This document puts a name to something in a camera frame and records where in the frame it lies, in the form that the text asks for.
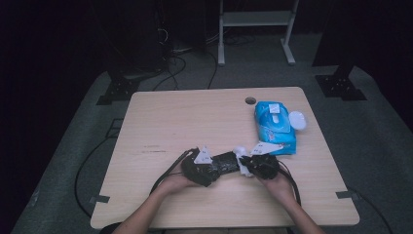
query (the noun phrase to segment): table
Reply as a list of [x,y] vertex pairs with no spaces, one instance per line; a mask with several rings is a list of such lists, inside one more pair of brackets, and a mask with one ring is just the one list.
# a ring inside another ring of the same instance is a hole
[[[308,127],[297,132],[297,153],[280,156],[300,190],[302,206],[319,225],[353,225],[359,217],[304,92],[297,87],[135,93],[110,161],[91,226],[123,221],[148,196],[156,179],[185,150],[206,145],[211,155],[250,150],[258,142],[254,105],[246,98],[276,100],[299,110]],[[223,175],[210,187],[169,196],[153,228],[268,227],[293,222],[256,180]]]
[[224,12],[223,0],[221,0],[219,9],[218,64],[225,65],[224,27],[281,25],[287,26],[285,37],[281,39],[282,49],[284,50],[288,64],[294,65],[295,59],[289,49],[288,43],[297,14],[298,2],[299,0],[294,0],[291,11]]

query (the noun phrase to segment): open plastic lid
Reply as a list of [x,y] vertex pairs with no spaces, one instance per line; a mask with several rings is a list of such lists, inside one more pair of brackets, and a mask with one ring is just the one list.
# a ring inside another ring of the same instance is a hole
[[304,130],[307,127],[307,119],[299,111],[291,111],[288,114],[289,124],[295,130]]

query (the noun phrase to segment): blue wipes package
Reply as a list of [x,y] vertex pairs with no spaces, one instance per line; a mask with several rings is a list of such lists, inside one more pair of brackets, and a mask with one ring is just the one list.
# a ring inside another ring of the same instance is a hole
[[288,110],[281,102],[258,101],[255,105],[255,122],[259,140],[283,146],[282,149],[271,152],[271,155],[295,154],[295,132],[289,124]]

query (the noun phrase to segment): gray carpet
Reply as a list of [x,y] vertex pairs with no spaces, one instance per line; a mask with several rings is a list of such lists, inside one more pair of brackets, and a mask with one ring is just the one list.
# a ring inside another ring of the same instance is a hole
[[[325,97],[315,75],[332,74],[336,67],[312,67],[320,35],[292,35],[290,47],[297,60],[289,66],[280,35],[257,36],[253,43],[225,48],[226,65],[218,67],[211,89],[252,87],[301,87],[312,106],[324,137],[347,185],[367,200],[356,197],[360,223],[348,227],[323,227],[327,233],[389,233],[374,204],[394,233],[413,230],[413,136],[374,80],[355,68],[350,78],[367,100],[342,101]],[[217,47],[208,48],[216,57]],[[175,76],[179,90],[206,89],[214,71],[209,54],[190,53],[185,69]],[[170,71],[182,61],[170,60]],[[143,81],[140,91],[151,91],[161,80]],[[95,105],[110,83],[106,73],[98,76],[61,139],[32,201],[22,213],[13,233],[98,233],[77,206],[75,177],[88,154],[105,139],[114,118],[123,118],[127,101]],[[169,79],[158,90],[174,90]],[[78,192],[87,212],[93,212],[115,138],[105,141],[79,173]]]

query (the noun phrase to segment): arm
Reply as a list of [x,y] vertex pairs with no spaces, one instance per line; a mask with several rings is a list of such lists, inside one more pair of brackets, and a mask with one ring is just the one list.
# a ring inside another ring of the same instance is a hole
[[324,233],[324,231],[316,225],[310,216],[295,201],[291,184],[284,175],[278,174],[273,179],[258,179],[264,184],[271,196],[280,202],[301,233]]
[[133,212],[121,225],[116,228],[114,234],[146,234],[156,212],[169,194],[178,192],[187,186],[194,185],[192,181],[183,175],[169,175],[154,190],[153,193]]

